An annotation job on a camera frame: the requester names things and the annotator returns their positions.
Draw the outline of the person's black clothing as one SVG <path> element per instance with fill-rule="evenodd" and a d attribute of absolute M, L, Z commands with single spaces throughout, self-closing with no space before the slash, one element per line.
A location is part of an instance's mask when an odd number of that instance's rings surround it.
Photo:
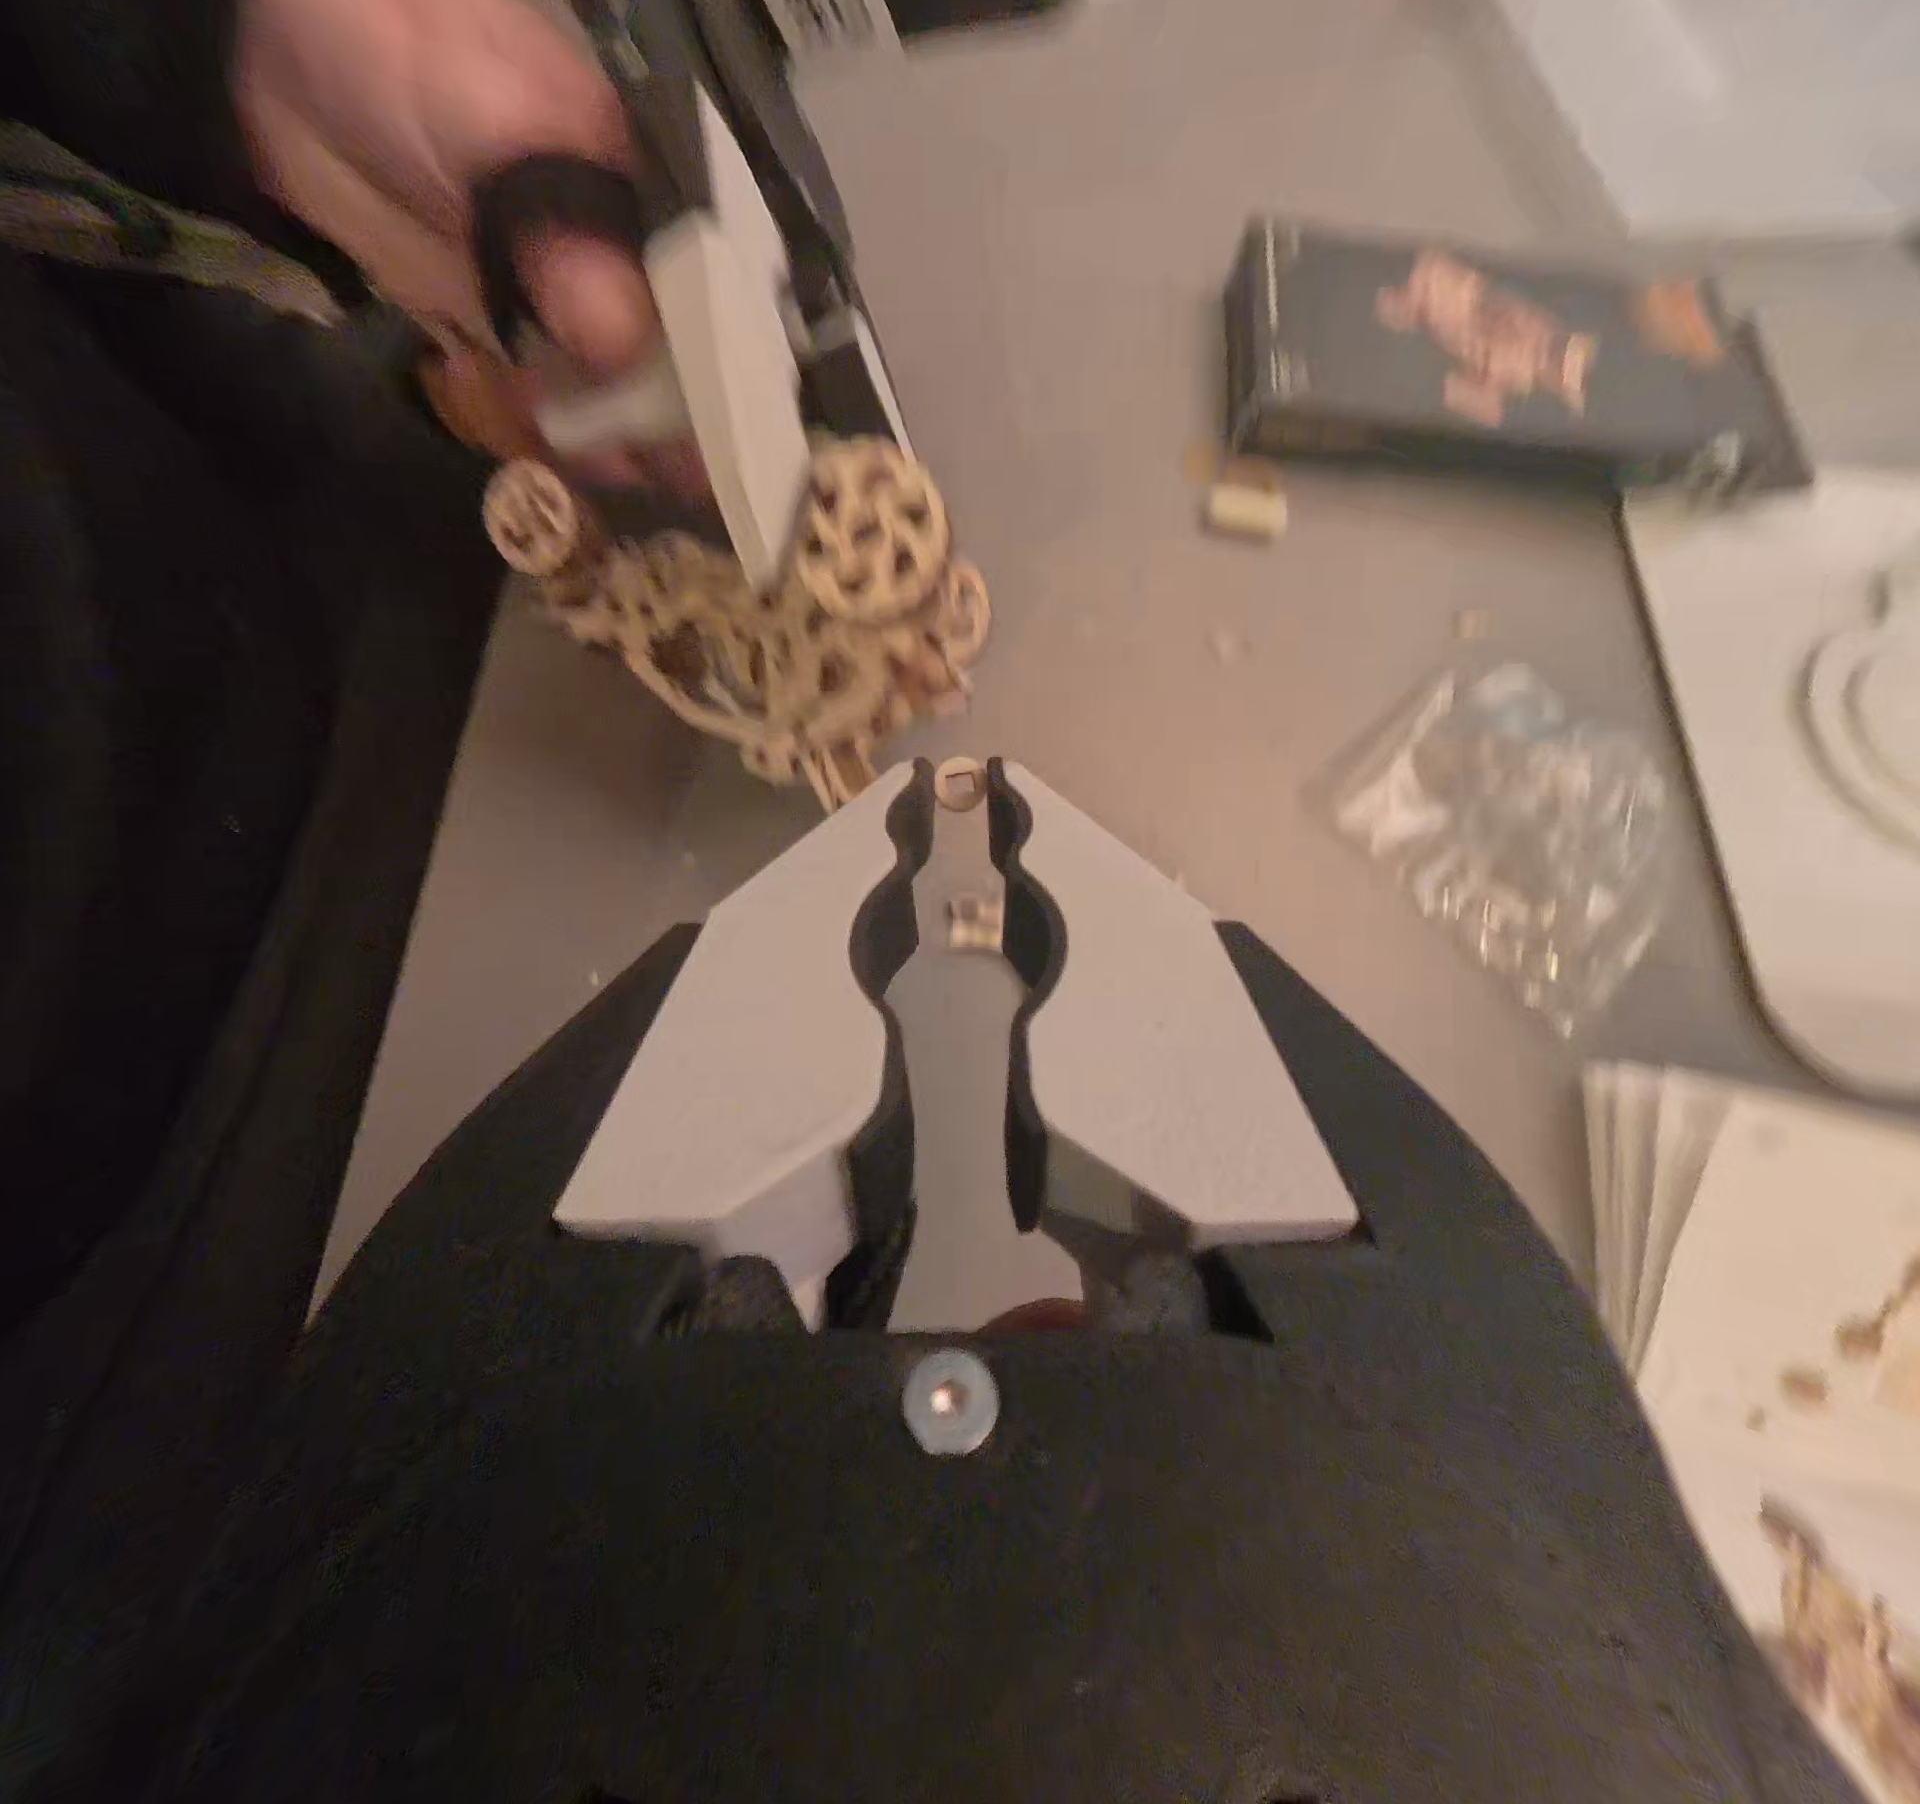
<path fill-rule="evenodd" d="M 487 647 L 392 310 L 2 255 L 2 1799 L 58 1793 L 308 1311 Z"/>

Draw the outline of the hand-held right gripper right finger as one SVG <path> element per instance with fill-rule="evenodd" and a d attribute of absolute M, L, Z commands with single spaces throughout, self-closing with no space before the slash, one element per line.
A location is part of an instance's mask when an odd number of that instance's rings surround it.
<path fill-rule="evenodd" d="M 1147 1246 L 1348 1236 L 1356 1199 L 1215 916 L 1046 785 L 986 765 L 1010 1026 L 1004 1159 L 1022 1231 Z"/>

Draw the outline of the white instruction booklet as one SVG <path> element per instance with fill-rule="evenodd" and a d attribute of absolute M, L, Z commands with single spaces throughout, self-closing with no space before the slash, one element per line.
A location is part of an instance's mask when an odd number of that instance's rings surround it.
<path fill-rule="evenodd" d="M 1916 1131 L 1586 1063 L 1594 1304 L 1724 1594 L 1871 1800 L 1916 1799 Z"/>

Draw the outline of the person's left hand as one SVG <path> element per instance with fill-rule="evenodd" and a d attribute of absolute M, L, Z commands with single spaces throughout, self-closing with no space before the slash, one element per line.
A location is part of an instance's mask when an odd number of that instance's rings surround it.
<path fill-rule="evenodd" d="M 238 0 L 233 97 L 263 191 L 483 348 L 469 187 L 534 154 L 633 171 L 610 79 L 522 0 Z"/>

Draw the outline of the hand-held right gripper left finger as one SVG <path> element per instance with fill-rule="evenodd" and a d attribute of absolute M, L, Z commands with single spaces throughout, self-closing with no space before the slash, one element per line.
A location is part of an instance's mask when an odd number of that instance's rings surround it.
<path fill-rule="evenodd" d="M 707 913 L 555 1201 L 562 1231 L 762 1258 L 831 1329 L 890 1322 L 919 1201 L 886 992 L 919 949 L 929 843 L 931 768 L 903 761 Z"/>

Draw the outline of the clear plastic bag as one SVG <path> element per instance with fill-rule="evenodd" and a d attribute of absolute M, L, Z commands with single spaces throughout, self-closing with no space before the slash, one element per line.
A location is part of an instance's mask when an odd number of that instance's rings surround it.
<path fill-rule="evenodd" d="M 1310 805 L 1563 1038 L 1663 920 L 1676 784 L 1638 735 L 1513 658 L 1435 667 L 1325 761 Z"/>

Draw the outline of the person's left forearm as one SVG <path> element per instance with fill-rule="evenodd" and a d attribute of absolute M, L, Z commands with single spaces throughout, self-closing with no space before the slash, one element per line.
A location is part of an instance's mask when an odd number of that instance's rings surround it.
<path fill-rule="evenodd" d="M 269 222 L 233 105 L 241 0 L 2 0 L 2 117 L 161 204 Z"/>

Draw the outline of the wooden buggy model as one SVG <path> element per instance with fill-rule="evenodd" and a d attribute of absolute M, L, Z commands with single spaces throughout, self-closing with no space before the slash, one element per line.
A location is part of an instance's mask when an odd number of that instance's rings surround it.
<path fill-rule="evenodd" d="M 480 519 L 571 640 L 828 813 L 875 784 L 882 740 L 964 704 L 991 637 L 991 592 L 942 494 L 882 439 L 816 439 L 798 545 L 768 592 L 683 531 L 614 541 L 530 460 L 489 479 Z"/>

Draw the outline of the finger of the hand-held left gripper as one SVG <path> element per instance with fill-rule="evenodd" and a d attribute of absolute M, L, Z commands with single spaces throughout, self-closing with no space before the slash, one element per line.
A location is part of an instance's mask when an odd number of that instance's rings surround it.
<path fill-rule="evenodd" d="M 689 431 L 724 528 L 750 589 L 773 592 L 808 480 L 801 373 L 787 334 L 793 284 L 780 227 L 711 97 L 672 94 L 689 174 L 672 179 L 644 273 L 659 312 Z"/>
<path fill-rule="evenodd" d="M 879 339 L 860 296 L 831 290 L 808 310 L 787 299 L 798 409 L 812 436 L 879 439 L 915 460 Z"/>

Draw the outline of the black model kit box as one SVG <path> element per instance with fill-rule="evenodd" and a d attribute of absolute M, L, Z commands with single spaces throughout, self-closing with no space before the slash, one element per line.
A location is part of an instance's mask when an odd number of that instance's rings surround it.
<path fill-rule="evenodd" d="M 1709 509 L 1812 483 L 1758 325 L 1704 275 L 1544 267 L 1260 218 L 1222 319 L 1235 460 Z"/>

